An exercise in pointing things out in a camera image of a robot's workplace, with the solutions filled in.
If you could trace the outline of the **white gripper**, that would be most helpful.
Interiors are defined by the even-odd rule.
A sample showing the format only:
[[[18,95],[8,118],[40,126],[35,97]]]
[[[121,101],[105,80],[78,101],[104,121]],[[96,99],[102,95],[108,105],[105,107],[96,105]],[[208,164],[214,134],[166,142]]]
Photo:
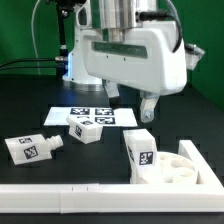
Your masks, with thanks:
[[[111,108],[120,106],[117,83],[142,90],[143,123],[154,119],[159,95],[180,92],[186,84],[184,43],[173,52],[177,39],[173,21],[145,22],[129,29],[123,43],[104,42],[95,30],[84,30],[82,37],[85,68],[89,75],[104,79]]]

